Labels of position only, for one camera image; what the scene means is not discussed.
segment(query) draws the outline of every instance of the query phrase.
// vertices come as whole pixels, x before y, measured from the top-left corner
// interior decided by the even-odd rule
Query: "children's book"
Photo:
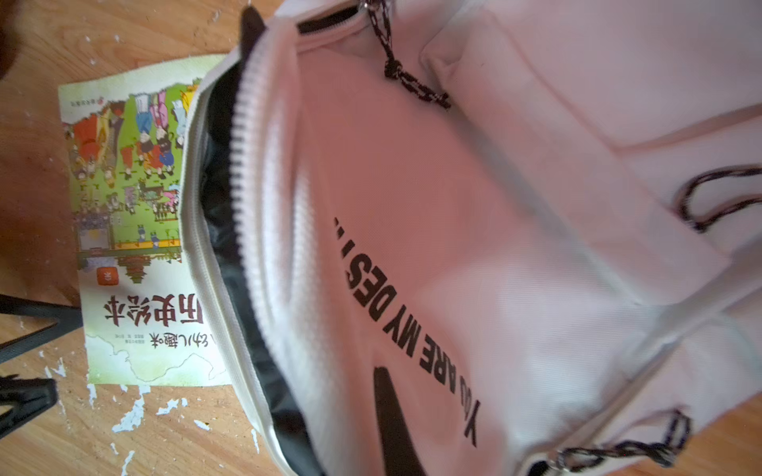
[[[229,383],[178,224],[188,110],[221,59],[59,88],[91,383]]]

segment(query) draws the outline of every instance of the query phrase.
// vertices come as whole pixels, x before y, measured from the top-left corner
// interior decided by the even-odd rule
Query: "white fabric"
[[[236,183],[252,301],[326,472],[384,474],[373,406],[379,366],[392,375],[426,472],[443,476],[513,474],[605,407],[663,343],[680,344],[597,441],[660,439],[664,421],[643,422],[675,407],[700,428],[760,391],[760,344],[750,343],[760,334],[743,332],[758,328],[754,308],[725,312],[762,287],[754,274],[762,266],[739,268],[733,254],[753,241],[754,227],[735,243],[707,239],[668,199],[703,165],[736,163],[752,147],[729,139],[735,128],[693,138],[727,143],[734,153],[721,162],[689,164],[688,142],[612,146],[635,147],[759,101],[757,63],[730,69],[730,59],[718,59],[738,44],[756,51],[755,4],[394,6],[395,54],[447,90],[454,110],[386,80],[368,27],[297,55],[295,35],[282,30],[293,25],[277,23],[257,54],[282,61],[252,69],[243,92],[274,88],[263,99],[271,107],[236,111],[239,121],[267,124],[239,131],[258,144]],[[710,7],[717,27],[702,39],[730,40],[683,62],[689,45],[680,54],[660,48],[672,34],[641,41],[637,28],[624,28],[627,18],[649,32],[655,18],[676,18],[684,21],[677,30],[689,30]],[[556,64],[564,55],[570,61]],[[629,62],[597,71],[613,57],[641,58],[644,75]],[[713,72],[705,82],[687,74],[698,65]],[[753,135],[757,123],[738,127]],[[661,164],[669,178],[651,184]],[[733,179],[723,187],[722,196],[739,190]],[[756,257],[756,246],[743,252]],[[383,276],[396,294],[376,321],[373,303],[361,301]],[[698,312],[702,299],[710,306]],[[421,325],[413,356],[383,331],[402,305]],[[448,375],[441,384],[421,367],[427,337],[456,366],[454,391]],[[464,436],[461,377],[481,404],[476,445]]]

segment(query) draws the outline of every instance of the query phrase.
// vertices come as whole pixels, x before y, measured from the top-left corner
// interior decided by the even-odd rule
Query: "wood surface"
[[[246,3],[0,0],[0,292],[78,304],[58,86],[188,55],[225,53],[237,43]],[[252,3],[269,17],[280,0]],[[0,340],[44,324],[0,316]],[[230,386],[153,387],[144,395],[142,424],[113,433],[138,389],[98,385],[91,407],[81,330],[0,365],[0,375],[42,378],[46,367],[52,372],[60,363],[66,377],[53,373],[59,405],[0,440],[0,474],[279,474],[263,444],[257,452]],[[186,398],[188,406],[156,415],[176,398]],[[194,420],[208,423],[210,431]],[[618,475],[759,475],[760,448],[757,396],[695,437],[675,469],[643,462]],[[130,450],[135,454],[123,471]]]

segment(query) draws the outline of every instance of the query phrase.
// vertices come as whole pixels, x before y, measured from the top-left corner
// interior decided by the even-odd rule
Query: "backpack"
[[[244,12],[181,240],[284,474],[670,467],[760,391],[762,8],[717,5]]]

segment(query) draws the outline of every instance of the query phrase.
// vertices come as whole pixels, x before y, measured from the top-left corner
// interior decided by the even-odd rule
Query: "white paint spot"
[[[122,465],[122,476],[129,476],[127,474],[127,465],[133,460],[135,450],[131,449],[129,455],[124,459],[124,465]]]
[[[156,412],[156,414],[157,415],[166,415],[166,414],[168,414],[170,411],[172,411],[172,408],[177,408],[178,407],[178,402],[179,402],[179,400],[170,400],[170,401],[168,401],[167,402],[167,407],[166,408],[159,408],[158,411]]]
[[[58,358],[58,369],[53,369],[53,371],[62,377],[66,377],[66,368],[63,366],[62,357]]]
[[[259,454],[259,441],[257,441],[257,432],[252,430],[251,437],[254,439],[254,447],[257,449],[257,454]]]
[[[146,405],[146,400],[143,398],[143,394],[149,393],[151,387],[148,385],[139,385],[138,391],[140,392],[140,398],[135,400],[133,409],[124,414],[124,417],[122,417],[122,420],[118,425],[111,427],[111,431],[114,433],[132,431],[142,423],[143,414],[145,413],[144,407]]]
[[[98,398],[98,394],[95,392],[95,385],[88,383],[88,388],[90,389],[90,408],[93,408],[93,400]]]

